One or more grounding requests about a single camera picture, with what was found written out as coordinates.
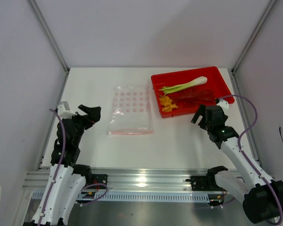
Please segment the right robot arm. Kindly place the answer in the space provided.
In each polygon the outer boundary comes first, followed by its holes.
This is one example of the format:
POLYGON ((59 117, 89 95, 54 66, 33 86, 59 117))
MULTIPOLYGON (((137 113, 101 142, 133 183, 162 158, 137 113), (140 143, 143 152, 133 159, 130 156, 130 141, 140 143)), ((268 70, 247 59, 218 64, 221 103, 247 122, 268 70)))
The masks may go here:
POLYGON ((228 119, 222 107, 200 105, 191 122, 205 130, 219 150, 234 164, 241 179, 224 166, 208 170, 206 185, 211 190, 219 187, 228 191, 243 207, 253 224, 279 218, 283 221, 283 181, 275 181, 239 146, 239 135, 233 127, 226 126, 228 119))

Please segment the red toy lobster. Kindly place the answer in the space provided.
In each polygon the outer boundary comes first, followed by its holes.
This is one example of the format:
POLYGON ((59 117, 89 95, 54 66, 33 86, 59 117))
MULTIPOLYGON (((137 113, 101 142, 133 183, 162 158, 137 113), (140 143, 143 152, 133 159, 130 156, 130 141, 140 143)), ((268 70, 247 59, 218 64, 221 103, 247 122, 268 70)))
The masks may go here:
POLYGON ((176 98, 176 105, 184 108, 191 108, 204 104, 212 104, 215 102, 214 91, 209 89, 190 89, 186 91, 183 90, 182 93, 176 98))

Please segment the clear pink-dotted zip bag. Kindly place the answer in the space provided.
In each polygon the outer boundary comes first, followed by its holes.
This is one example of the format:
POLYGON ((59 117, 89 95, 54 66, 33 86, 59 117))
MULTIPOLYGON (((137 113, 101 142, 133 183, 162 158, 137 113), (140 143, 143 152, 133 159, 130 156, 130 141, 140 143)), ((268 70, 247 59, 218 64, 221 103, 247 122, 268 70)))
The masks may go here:
POLYGON ((153 133, 149 86, 116 87, 108 134, 148 135, 153 133))

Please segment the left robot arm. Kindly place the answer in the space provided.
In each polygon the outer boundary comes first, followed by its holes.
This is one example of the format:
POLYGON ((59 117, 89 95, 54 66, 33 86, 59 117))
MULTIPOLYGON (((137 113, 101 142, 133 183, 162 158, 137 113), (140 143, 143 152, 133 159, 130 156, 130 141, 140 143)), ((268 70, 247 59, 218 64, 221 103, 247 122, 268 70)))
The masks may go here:
POLYGON ((100 121, 101 107, 78 108, 82 114, 71 111, 62 101, 50 110, 58 120, 50 175, 39 207, 32 220, 23 223, 25 226, 66 226, 79 193, 93 183, 91 167, 76 162, 83 134, 100 121))

